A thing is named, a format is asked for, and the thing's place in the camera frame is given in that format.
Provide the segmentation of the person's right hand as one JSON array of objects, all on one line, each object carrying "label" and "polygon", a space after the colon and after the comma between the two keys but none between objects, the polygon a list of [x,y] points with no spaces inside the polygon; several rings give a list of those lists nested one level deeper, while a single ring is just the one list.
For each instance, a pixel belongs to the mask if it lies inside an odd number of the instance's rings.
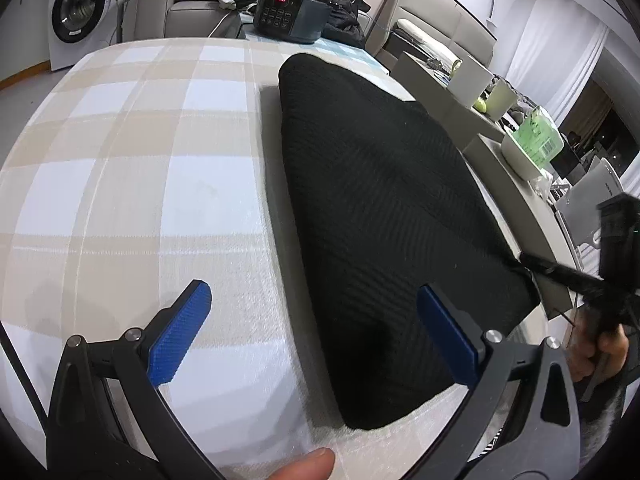
[{"label": "person's right hand", "polygon": [[629,340],[624,326],[620,324],[614,332],[602,333],[598,340],[589,335],[588,312],[585,308],[578,311],[574,319],[574,328],[570,345],[567,348],[567,366],[573,382],[581,382],[591,377],[597,369],[594,357],[597,353],[608,356],[605,367],[599,374],[598,384],[617,375],[624,367]]}]

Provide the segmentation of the person's left hand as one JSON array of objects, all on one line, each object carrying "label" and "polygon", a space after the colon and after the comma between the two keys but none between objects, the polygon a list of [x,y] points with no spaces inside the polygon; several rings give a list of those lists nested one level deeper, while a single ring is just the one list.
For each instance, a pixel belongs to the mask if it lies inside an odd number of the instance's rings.
[{"label": "person's left hand", "polygon": [[268,480],[328,480],[335,465],[330,448],[317,448],[270,474]]}]

